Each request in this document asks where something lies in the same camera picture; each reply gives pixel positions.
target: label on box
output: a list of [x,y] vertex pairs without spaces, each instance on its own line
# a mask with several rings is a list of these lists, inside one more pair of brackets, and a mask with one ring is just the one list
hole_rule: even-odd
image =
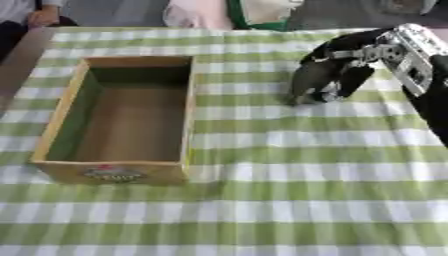
[[100,165],[87,169],[84,176],[113,183],[130,183],[146,177],[145,174],[118,166]]

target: wooden box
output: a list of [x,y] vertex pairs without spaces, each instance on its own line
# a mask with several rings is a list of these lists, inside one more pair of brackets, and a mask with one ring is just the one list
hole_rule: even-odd
[[81,60],[31,162],[63,183],[184,183],[193,70],[191,57]]

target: green and white gingham tablecloth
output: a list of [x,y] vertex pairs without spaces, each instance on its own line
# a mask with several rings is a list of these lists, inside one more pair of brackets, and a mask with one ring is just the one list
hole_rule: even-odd
[[[448,255],[448,151],[381,69],[289,108],[298,60],[348,31],[65,28],[0,124],[0,255]],[[195,55],[190,183],[67,186],[26,164],[81,57]]]

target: table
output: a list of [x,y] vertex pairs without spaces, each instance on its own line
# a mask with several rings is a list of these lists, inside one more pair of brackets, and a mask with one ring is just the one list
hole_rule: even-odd
[[[278,100],[345,30],[63,28],[0,120],[0,255],[447,255],[447,152],[384,69]],[[66,186],[27,165],[80,57],[196,55],[183,187]]]

